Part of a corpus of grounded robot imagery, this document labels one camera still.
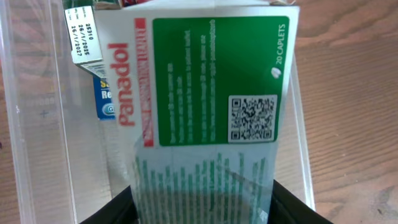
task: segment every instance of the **expiry date label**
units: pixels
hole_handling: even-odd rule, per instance
[[[72,44],[73,63],[82,64],[102,60],[93,8],[84,6],[67,9],[65,17]]]

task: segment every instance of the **green label panel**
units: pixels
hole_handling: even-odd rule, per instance
[[[277,139],[289,18],[153,21],[162,146]]]

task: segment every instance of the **clear plastic container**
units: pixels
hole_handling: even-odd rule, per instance
[[[21,223],[80,223],[127,187],[115,121],[72,63],[61,0],[0,1],[0,40]],[[296,66],[275,178],[314,208]]]

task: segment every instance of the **white sticker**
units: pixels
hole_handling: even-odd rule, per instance
[[[96,76],[100,78],[106,78],[106,73],[105,73],[105,64],[103,62],[93,62],[89,64],[84,64],[80,65],[84,69],[90,71],[91,73],[94,73]]]
[[[81,64],[102,60],[93,8],[84,6],[67,9],[65,17],[72,43],[73,63]]]

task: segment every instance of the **red stripe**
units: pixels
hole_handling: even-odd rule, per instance
[[[152,123],[152,105],[150,100],[150,78],[148,62],[148,44],[145,18],[135,18],[136,58],[141,105],[142,137],[144,147],[154,146],[154,128]]]

